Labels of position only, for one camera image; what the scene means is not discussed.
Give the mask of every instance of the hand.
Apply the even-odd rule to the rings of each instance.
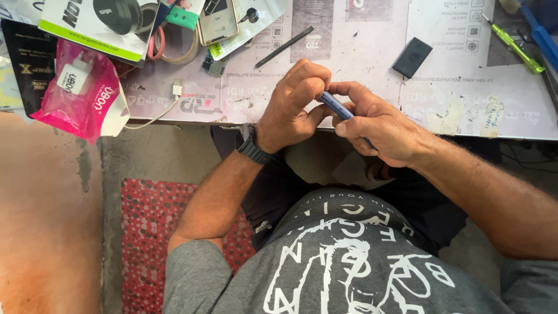
[[[347,121],[334,117],[333,123],[335,133],[346,137],[362,155],[378,156],[392,167],[412,167],[443,142],[357,82],[331,83],[329,92],[349,96],[353,101],[343,105],[355,117]]]
[[[332,111],[324,104],[310,112],[304,107],[318,100],[330,82],[330,70],[300,59],[275,86],[270,103],[256,124],[256,146],[274,154],[312,136]]]

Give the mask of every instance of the workbench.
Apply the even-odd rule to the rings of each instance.
[[[530,74],[489,25],[477,19],[476,13],[483,12],[515,38],[529,34],[522,16],[507,16],[496,2],[288,0],[287,12],[259,33],[250,48],[229,55],[222,77],[202,69],[208,54],[202,47],[186,66],[149,61],[123,78],[122,86],[133,118],[164,111],[174,100],[172,84],[179,78],[184,94],[162,120],[255,123],[277,82],[296,61],[308,58],[329,68],[333,81],[360,82],[434,133],[558,140],[558,117],[541,76]],[[254,67],[308,26],[315,30]],[[187,52],[192,31],[168,25],[165,34],[167,56]],[[391,67],[413,37],[434,49],[409,80]],[[522,43],[526,51],[529,45]],[[331,117],[320,127],[331,128]]]

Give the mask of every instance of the gray floor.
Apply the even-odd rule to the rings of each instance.
[[[116,138],[102,138],[98,145],[102,151],[104,172],[103,310],[106,314],[120,314],[121,180],[141,178],[199,184],[218,165],[220,158],[211,141],[208,126],[153,125],[140,130],[124,130]],[[502,149],[510,153],[507,146]],[[516,150],[520,159],[544,159],[536,150]],[[292,147],[287,154],[287,162],[308,182],[336,183],[340,178],[332,173],[352,151],[351,145],[344,139],[321,131],[310,140]],[[557,163],[544,166],[558,170]],[[555,174],[526,170],[509,159],[504,160],[503,167],[557,197],[558,176]],[[352,171],[343,180],[356,180],[358,175],[358,172]],[[499,294],[502,257],[472,221],[468,220],[466,228],[453,239],[451,245],[440,251],[440,257],[448,264],[464,269]]]

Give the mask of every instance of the polka dot mat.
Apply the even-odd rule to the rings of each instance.
[[[195,184],[122,180],[122,299],[124,314],[162,313],[167,244]],[[254,255],[252,230],[242,210],[224,239],[233,273]]]

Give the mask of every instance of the man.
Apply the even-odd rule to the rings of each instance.
[[[336,126],[338,136],[382,159],[390,177],[392,169],[410,174],[363,192],[316,189],[282,168],[276,153],[309,138],[331,114],[323,104],[304,111],[323,91],[352,101],[345,106],[356,117]],[[277,84],[255,130],[237,140],[170,239],[165,314],[558,310],[558,203],[427,132],[362,85],[331,82],[326,68],[302,59]],[[418,184],[415,172],[447,198]],[[399,186],[390,191],[392,184]],[[259,252],[233,277],[223,236],[241,203]],[[464,225],[459,208],[510,258],[501,298],[436,257]]]

